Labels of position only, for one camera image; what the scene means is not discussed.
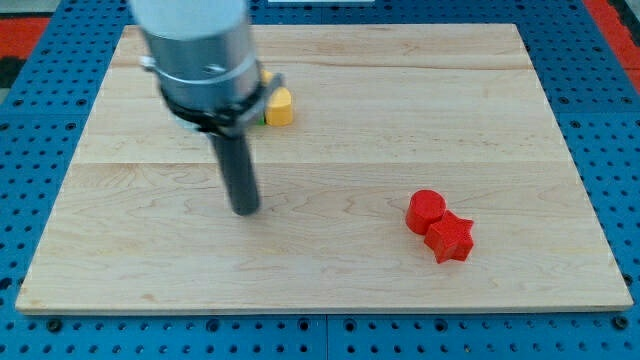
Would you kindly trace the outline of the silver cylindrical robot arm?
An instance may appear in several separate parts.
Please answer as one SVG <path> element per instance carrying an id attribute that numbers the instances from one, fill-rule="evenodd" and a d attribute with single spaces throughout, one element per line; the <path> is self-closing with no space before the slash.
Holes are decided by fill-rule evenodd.
<path id="1" fill-rule="evenodd" d="M 258 211 L 260 195 L 246 129 L 264 117 L 283 77 L 266 80 L 243 0 L 130 0 L 167 108 L 207 136 L 237 215 Z"/>

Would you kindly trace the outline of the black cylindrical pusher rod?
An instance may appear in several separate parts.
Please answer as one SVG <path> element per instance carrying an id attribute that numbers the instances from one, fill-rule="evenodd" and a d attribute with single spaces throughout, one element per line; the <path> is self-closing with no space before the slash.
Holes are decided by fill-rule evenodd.
<path id="1" fill-rule="evenodd" d="M 260 207 L 260 195 L 246 137 L 209 134 L 232 211 L 248 216 Z"/>

